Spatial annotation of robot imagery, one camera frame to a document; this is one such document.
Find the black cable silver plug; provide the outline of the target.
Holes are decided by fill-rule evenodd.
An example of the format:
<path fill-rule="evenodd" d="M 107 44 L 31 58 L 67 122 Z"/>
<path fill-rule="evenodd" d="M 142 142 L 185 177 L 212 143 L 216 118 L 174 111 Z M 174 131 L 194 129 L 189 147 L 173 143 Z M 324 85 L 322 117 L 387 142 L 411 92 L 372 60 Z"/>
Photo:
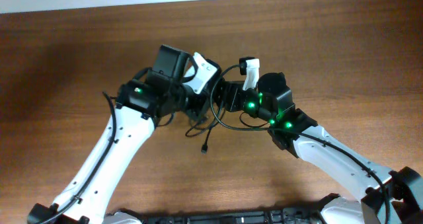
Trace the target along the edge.
<path fill-rule="evenodd" d="M 186 137 L 196 137 L 198 135 L 201 135 L 203 133 L 205 133 L 210 124 L 207 124 L 207 121 L 209 120 L 209 116 L 208 115 L 203 115 L 199 120 L 193 120 L 192 118 L 188 119 L 188 123 L 190 125 L 190 127 L 188 128 L 188 130 L 185 132 L 185 136 Z"/>

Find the black cable thick plug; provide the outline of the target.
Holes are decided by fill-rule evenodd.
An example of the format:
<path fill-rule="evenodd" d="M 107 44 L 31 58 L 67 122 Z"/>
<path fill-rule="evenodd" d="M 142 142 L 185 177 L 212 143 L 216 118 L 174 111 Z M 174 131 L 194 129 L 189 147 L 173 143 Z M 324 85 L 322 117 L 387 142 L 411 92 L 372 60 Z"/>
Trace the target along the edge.
<path fill-rule="evenodd" d="M 220 118 L 222 118 L 225 114 L 224 102 L 222 102 L 219 105 L 217 115 L 220 115 L 220 114 L 221 114 Z M 212 132 L 212 129 L 214 129 L 214 127 L 216 127 L 216 125 L 218 125 L 218 123 L 219 122 L 216 119 L 214 119 L 213 122 L 209 125 L 204 144 L 201 147 L 201 153 L 204 154 L 204 155 L 208 152 L 208 140 L 209 140 L 209 137 L 210 137 L 210 133 Z"/>

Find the black cable small plug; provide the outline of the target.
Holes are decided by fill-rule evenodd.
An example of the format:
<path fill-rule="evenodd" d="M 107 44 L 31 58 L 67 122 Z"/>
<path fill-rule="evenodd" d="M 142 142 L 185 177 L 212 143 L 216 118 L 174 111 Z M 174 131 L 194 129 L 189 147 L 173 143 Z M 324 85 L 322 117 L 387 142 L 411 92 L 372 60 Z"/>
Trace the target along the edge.
<path fill-rule="evenodd" d="M 216 119 L 207 114 L 201 115 L 198 119 L 189 119 L 190 127 L 184 134 L 186 137 L 196 137 L 206 133 L 210 129 L 214 128 L 217 124 Z"/>

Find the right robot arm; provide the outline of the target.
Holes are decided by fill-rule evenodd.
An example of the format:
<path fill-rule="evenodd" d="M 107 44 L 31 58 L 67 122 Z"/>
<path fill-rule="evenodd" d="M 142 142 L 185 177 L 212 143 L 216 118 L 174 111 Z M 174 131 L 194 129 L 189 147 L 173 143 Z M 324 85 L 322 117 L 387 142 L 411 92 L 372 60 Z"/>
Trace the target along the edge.
<path fill-rule="evenodd" d="M 422 222 L 422 177 L 409 167 L 379 165 L 339 142 L 296 108 L 283 73 L 267 73 L 255 85 L 219 78 L 210 98 L 267 122 L 265 130 L 281 150 L 315 165 L 353 195 L 324 204 L 324 223 Z"/>

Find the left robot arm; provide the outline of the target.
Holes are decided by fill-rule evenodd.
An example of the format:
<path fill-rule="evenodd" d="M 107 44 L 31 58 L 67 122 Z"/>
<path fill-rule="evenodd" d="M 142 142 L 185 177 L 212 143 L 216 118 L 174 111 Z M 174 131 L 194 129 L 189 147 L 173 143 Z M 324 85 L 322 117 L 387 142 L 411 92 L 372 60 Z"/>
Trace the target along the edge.
<path fill-rule="evenodd" d="M 28 223 L 102 223 L 110 199 L 139 148 L 162 117 L 183 112 L 198 118 L 206 107 L 206 87 L 219 66 L 198 52 L 162 45 L 155 63 L 108 97 L 110 119 L 83 166 L 47 207 L 35 204 Z"/>

